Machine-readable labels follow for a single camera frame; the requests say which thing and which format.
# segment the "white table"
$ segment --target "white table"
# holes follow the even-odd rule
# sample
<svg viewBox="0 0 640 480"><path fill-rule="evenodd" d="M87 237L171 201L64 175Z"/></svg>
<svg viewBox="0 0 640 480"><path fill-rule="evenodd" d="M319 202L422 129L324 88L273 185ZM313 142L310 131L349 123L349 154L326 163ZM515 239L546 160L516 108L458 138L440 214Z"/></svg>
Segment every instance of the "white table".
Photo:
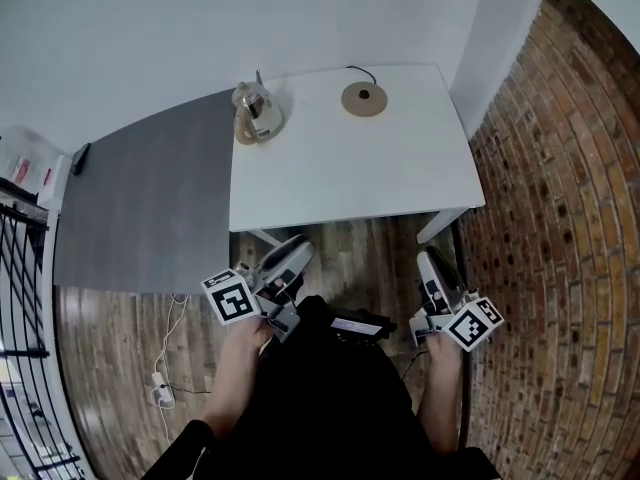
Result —
<svg viewBox="0 0 640 480"><path fill-rule="evenodd" d="M389 97L361 118L341 104L354 69L268 80L285 115L272 140L234 140L229 228L260 231L328 221L438 211L425 243L468 208L484 205L466 136L433 65L366 66Z"/></svg>

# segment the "wooden floor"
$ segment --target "wooden floor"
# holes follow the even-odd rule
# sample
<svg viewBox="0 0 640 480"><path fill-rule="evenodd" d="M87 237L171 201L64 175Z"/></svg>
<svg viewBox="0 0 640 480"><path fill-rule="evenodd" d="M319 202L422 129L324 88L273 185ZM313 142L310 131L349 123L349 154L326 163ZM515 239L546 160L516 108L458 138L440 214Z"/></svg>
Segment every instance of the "wooden floor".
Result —
<svg viewBox="0 0 640 480"><path fill-rule="evenodd" d="M329 303L367 308L398 324L383 347L399 371L415 353L408 328L420 300L416 255L421 247L415 235L427 222L426 215L405 216L279 231L280 238L304 232L316 246L300 296L320 294ZM450 250L447 232L437 241ZM249 264L268 250L244 233L232 236L231 248L234 262L241 259ZM59 288L57 294L65 380L96 473L110 480L139 478L167 446L160 411L150 392L171 297L69 287ZM172 321L177 316L173 313ZM169 339L172 384L208 390L224 336L206 298L193 297ZM406 379L414 404L425 363L421 356ZM171 438L200 415L206 398L206 394L175 394L176 408L164 412Z"/></svg>

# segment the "black sleeve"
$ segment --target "black sleeve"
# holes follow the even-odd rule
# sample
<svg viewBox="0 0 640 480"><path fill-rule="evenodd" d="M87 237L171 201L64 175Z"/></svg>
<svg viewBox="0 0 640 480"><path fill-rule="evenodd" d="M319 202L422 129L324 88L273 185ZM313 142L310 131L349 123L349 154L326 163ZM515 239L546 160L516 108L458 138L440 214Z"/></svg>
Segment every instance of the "black sleeve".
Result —
<svg viewBox="0 0 640 480"><path fill-rule="evenodd" d="M438 473L437 478L473 478L474 480L501 478L480 448L464 448L443 457Z"/></svg>
<svg viewBox="0 0 640 480"><path fill-rule="evenodd" d="M219 443L209 425L204 421L193 420L142 478L185 480L193 473L202 450L205 449L204 453L209 459L211 454L215 454L218 446Z"/></svg>

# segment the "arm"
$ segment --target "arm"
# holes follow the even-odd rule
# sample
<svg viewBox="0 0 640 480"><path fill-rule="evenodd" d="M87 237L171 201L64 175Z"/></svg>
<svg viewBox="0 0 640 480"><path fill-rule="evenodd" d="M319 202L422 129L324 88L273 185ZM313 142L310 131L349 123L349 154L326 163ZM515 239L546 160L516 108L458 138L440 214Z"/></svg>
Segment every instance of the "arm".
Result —
<svg viewBox="0 0 640 480"><path fill-rule="evenodd" d="M427 348L431 361L418 419L436 453L447 455L457 448L461 349L441 332L427 339Z"/></svg>
<svg viewBox="0 0 640 480"><path fill-rule="evenodd" d="M227 334L202 418L218 440L229 435L247 408L260 348L272 334L265 320L257 317L233 324Z"/></svg>

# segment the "table leg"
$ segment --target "table leg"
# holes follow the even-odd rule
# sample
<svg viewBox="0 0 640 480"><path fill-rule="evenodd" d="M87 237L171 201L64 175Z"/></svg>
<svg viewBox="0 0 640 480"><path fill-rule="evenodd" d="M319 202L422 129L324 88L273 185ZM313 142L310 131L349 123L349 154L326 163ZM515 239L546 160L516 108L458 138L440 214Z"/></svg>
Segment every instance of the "table leg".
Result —
<svg viewBox="0 0 640 480"><path fill-rule="evenodd" d="M438 212L438 215L417 234L416 240L419 244L427 243L467 210L468 208L451 208Z"/></svg>
<svg viewBox="0 0 640 480"><path fill-rule="evenodd" d="M269 233L267 233L266 231L262 231L261 229L252 229L249 231L249 233L251 233L254 236L257 236L261 240L264 240L265 242L267 242L270 245L273 245L274 247L278 247L279 245L282 245L282 242L280 242L276 238L273 238Z"/></svg>

